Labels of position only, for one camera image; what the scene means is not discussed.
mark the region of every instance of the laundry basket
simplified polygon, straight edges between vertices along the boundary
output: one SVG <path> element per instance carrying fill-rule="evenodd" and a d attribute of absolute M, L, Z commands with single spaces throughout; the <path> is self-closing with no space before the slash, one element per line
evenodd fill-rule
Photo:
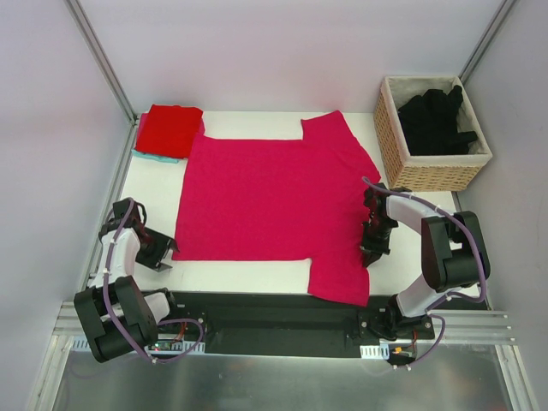
<path fill-rule="evenodd" d="M 458 77 L 386 77 L 375 109 L 375 129 L 390 188 L 413 191 L 461 191 L 491 159 L 491 150 L 474 114 L 464 87 L 462 106 L 457 116 L 458 131 L 475 131 L 478 140 L 466 155 L 412 156 L 398 119 L 397 110 L 413 96 L 430 88 L 448 93 L 462 86 Z"/>

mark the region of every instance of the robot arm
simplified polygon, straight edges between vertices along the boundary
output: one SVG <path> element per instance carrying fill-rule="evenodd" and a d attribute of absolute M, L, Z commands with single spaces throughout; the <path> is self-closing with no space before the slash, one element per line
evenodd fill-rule
<path fill-rule="evenodd" d="M 144 221 L 139 213 L 141 207 Z M 115 233 L 128 214 L 125 224 Z M 145 207 L 129 199 L 113 205 L 113 217 L 103 225 L 99 238 L 103 252 L 98 274 L 90 287 L 76 294 L 74 308 L 95 359 L 105 362 L 133 350 L 113 324 L 103 298 L 104 276 L 108 272 L 109 297 L 115 315 L 130 336 L 142 347 L 158 340 L 158 322 L 170 313 L 171 294 L 161 289 L 144 296 L 133 279 L 135 261 L 162 271 L 169 268 L 160 261 L 176 242 L 145 227 Z"/>
<path fill-rule="evenodd" d="M 364 204 L 370 211 L 360 247 L 365 267 L 390 253 L 390 232 L 398 222 L 421 236 L 422 274 L 391 297 L 383 315 L 368 323 L 377 337 L 393 341 L 420 325 L 433 303 L 450 292 L 475 285 L 480 274 L 466 236 L 448 218 L 417 201 L 372 188 L 366 190 Z M 457 212 L 453 217 L 472 233 L 488 278 L 490 265 L 478 218 L 470 211 Z M 460 248 L 451 249 L 451 242 L 460 244 Z"/>

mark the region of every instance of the white table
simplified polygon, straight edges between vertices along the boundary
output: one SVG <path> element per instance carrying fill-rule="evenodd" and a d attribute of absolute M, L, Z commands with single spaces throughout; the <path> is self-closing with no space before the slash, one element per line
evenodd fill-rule
<path fill-rule="evenodd" d="M 205 133 L 218 139 L 294 140 L 302 136 L 301 118 L 324 113 L 227 112 L 204 113 Z M 386 182 L 372 114 L 344 114 L 350 129 L 377 165 Z M 146 207 L 147 226 L 166 235 L 175 235 L 182 179 L 187 162 L 178 164 L 131 159 L 122 198 L 131 196 Z M 455 210 L 450 192 L 419 196 L 446 210 Z M 400 224 L 392 231 L 391 253 L 369 268 L 371 295 L 393 295 L 411 284 L 420 274 L 420 237 Z M 171 291 L 231 293 L 306 294 L 309 259 L 302 261 L 165 261 L 169 271 L 156 273 L 142 265 L 135 267 L 141 289 L 167 287 Z"/>

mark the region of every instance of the purple cable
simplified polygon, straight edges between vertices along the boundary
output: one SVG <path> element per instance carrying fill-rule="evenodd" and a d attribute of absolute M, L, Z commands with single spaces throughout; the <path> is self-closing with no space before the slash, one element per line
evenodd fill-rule
<path fill-rule="evenodd" d="M 122 322 L 120 319 L 116 316 L 114 313 L 114 309 L 112 308 L 112 304 L 110 303 L 110 297 L 109 297 L 109 275 L 110 275 L 110 264 L 112 263 L 112 254 L 114 253 L 114 246 L 116 244 L 116 240 L 118 239 L 118 236 L 123 230 L 123 226 L 128 221 L 129 215 L 131 213 L 131 210 L 134 207 L 134 199 L 129 198 L 129 208 L 124 214 L 122 221 L 120 222 L 120 225 L 118 225 L 118 228 L 116 229 L 114 236 L 112 237 L 112 241 L 110 242 L 108 252 L 106 254 L 106 261 L 104 264 L 104 277 L 103 277 L 103 300 L 104 300 L 104 306 L 106 307 L 106 311 L 109 314 L 110 320 L 114 323 L 116 328 L 120 331 L 120 333 L 123 335 L 123 337 L 126 339 L 126 341 L 131 345 L 131 347 L 135 350 L 135 352 L 140 355 L 143 359 L 149 361 L 149 362 L 159 362 L 159 363 L 168 363 L 172 362 L 173 360 L 177 360 L 186 354 L 188 354 L 190 351 L 192 351 L 202 340 L 204 336 L 204 329 L 202 327 L 202 324 L 200 324 L 195 319 L 167 319 L 165 321 L 160 321 L 158 325 L 165 325 L 165 324 L 174 324 L 174 323 L 192 323 L 198 326 L 200 329 L 200 337 L 196 342 L 193 344 L 193 346 L 186 351 L 183 351 L 181 354 L 179 354 L 176 357 L 170 358 L 168 360 L 161 360 L 156 359 L 153 360 L 152 357 L 145 352 L 143 348 L 140 347 L 140 345 L 131 337 L 129 332 L 124 328 L 122 325 Z"/>
<path fill-rule="evenodd" d="M 447 217 L 454 225 L 456 225 L 459 229 L 461 229 L 461 231 L 466 236 L 466 238 L 468 240 L 468 243 L 470 244 L 470 248 L 472 249 L 472 254 L 474 255 L 474 258 L 476 260 L 476 264 L 478 265 L 479 285 L 480 285 L 479 286 L 479 296 L 478 297 L 470 297 L 469 295 L 466 295 L 466 294 L 463 294 L 463 293 L 457 293 L 455 291 L 449 292 L 449 293 L 447 293 L 447 295 L 442 295 L 439 299 L 434 301 L 426 309 L 426 312 L 428 313 L 432 309 L 434 309 L 435 307 L 439 306 L 442 302 L 444 302 L 447 299 L 447 296 L 461 297 L 461 298 L 463 298 L 465 300 L 468 300 L 468 301 L 471 301 L 471 302 L 478 302 L 478 303 L 483 302 L 484 299 L 485 299 L 485 295 L 487 294 L 487 281 L 485 279 L 485 271 L 483 269 L 483 263 L 481 262 L 480 251 L 478 249 L 478 245 L 476 244 L 474 236 L 472 235 L 470 230 L 467 229 L 466 226 L 463 223 L 461 223 L 459 220 L 457 220 L 456 218 L 451 216 L 446 210 L 442 210 L 441 208 L 439 208 L 439 207 L 435 206 L 434 204 L 432 204 L 430 201 L 421 199 L 419 197 L 415 197 L 411 193 L 399 193 L 397 191 L 391 191 L 391 190 L 387 190 L 387 189 L 384 189 L 384 188 L 381 188 L 381 187 L 377 187 L 373 183 L 371 183 L 367 177 L 363 177 L 362 180 L 369 188 L 372 188 L 373 190 L 377 190 L 380 193 L 395 195 L 396 197 L 403 197 L 405 199 L 410 199 L 410 200 L 417 201 L 417 202 L 427 206 L 428 208 L 431 208 L 432 210 L 434 210 L 435 212 L 441 214 L 442 216 Z M 430 313 L 429 315 L 430 315 L 431 318 L 439 319 L 442 322 L 442 329 L 440 330 L 438 338 L 436 339 L 434 344 L 423 355 L 421 355 L 419 358 L 417 358 L 414 361 L 413 364 L 417 364 L 418 362 L 423 361 L 428 355 L 430 355 L 430 353 L 441 343 L 442 338 L 444 337 L 445 319 L 443 317 L 437 315 L 437 314 Z M 406 366 L 399 366 L 397 369 L 407 369 L 407 367 Z"/>

